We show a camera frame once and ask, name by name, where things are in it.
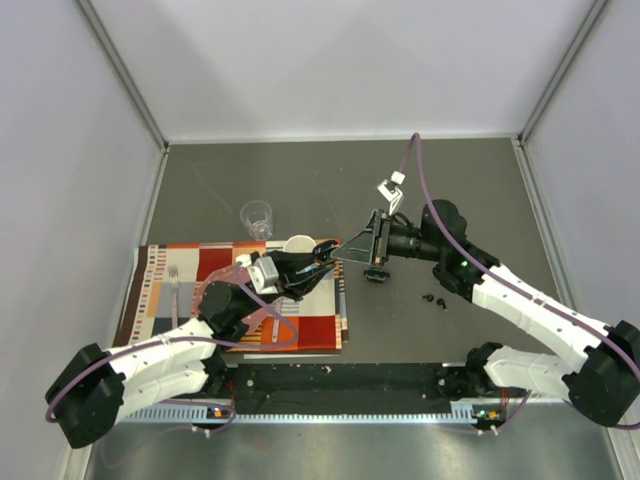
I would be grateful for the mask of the black taped earbud charging case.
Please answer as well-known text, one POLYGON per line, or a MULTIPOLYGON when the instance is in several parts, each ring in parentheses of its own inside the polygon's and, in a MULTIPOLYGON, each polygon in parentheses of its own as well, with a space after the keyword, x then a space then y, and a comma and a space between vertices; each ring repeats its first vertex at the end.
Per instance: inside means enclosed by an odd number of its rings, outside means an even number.
POLYGON ((363 271, 364 278, 372 283, 385 283, 390 279, 390 272, 383 267, 370 267, 363 271))

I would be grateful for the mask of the black case with gold line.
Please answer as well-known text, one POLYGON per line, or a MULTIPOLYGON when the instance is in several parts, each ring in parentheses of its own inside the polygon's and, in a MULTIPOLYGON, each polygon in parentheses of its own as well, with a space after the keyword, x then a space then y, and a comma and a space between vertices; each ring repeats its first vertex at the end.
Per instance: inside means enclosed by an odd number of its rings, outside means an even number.
POLYGON ((335 239, 330 239, 317 243, 312 250, 314 261, 316 264, 327 264, 334 261, 332 253, 338 249, 340 242, 335 239))

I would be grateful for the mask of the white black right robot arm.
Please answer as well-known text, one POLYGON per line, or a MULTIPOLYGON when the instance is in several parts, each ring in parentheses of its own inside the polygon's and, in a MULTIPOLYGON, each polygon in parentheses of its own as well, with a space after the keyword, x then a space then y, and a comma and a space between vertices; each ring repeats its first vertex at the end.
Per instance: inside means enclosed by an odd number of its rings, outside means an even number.
POLYGON ((433 263, 449 292, 509 321, 549 349, 523 352, 487 342, 469 352, 467 384, 487 396, 515 387, 559 398, 604 427, 618 428, 639 397, 639 330, 589 318, 528 285, 466 238, 466 219, 447 200, 423 209, 418 227, 381 210, 332 254, 340 261, 381 267, 392 257, 433 263))

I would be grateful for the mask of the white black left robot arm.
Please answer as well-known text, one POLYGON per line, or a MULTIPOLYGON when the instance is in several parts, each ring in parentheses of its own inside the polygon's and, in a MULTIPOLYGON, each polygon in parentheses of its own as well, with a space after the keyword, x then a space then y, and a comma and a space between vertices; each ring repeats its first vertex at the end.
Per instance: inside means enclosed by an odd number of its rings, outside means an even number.
POLYGON ((227 382, 220 353, 241 347, 245 318, 260 310, 277 317, 275 301, 302 300, 334 263, 317 250, 241 256, 230 279, 205 285, 198 314, 185 323, 123 347, 81 348, 45 394, 46 422, 79 449, 146 407, 198 392, 220 394, 227 382))

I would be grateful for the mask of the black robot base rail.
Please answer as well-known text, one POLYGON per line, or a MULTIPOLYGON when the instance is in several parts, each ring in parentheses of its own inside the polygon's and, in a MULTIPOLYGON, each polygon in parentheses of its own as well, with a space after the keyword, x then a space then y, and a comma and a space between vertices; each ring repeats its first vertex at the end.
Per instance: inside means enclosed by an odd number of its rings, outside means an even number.
POLYGON ((241 364, 226 381, 241 414, 442 413, 478 395, 463 367, 433 363, 241 364))

